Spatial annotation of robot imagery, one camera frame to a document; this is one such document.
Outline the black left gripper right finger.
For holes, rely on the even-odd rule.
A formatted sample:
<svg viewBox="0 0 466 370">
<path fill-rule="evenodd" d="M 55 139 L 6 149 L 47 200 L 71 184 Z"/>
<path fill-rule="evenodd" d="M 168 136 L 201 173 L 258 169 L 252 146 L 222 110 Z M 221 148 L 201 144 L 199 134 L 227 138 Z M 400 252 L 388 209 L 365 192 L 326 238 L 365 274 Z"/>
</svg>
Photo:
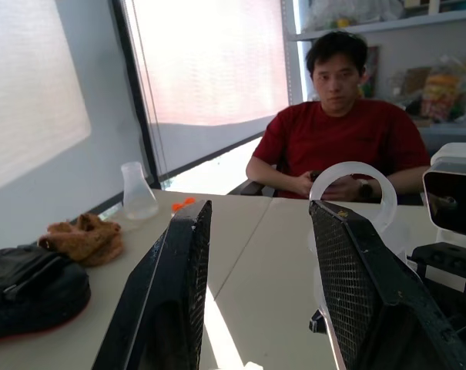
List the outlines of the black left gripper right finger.
<svg viewBox="0 0 466 370">
<path fill-rule="evenodd" d="M 466 345 L 421 279 L 347 208 L 310 205 L 326 321 L 347 369 L 466 369 Z"/>
</svg>

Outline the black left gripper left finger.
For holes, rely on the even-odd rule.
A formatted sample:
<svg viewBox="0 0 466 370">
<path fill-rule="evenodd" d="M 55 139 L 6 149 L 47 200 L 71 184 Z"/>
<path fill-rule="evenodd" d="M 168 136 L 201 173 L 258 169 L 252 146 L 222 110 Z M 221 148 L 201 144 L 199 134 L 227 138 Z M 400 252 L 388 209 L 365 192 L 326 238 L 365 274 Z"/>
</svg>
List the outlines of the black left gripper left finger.
<svg viewBox="0 0 466 370">
<path fill-rule="evenodd" d="M 212 212 L 179 210 L 129 274 L 94 369 L 199 368 Z"/>
</svg>

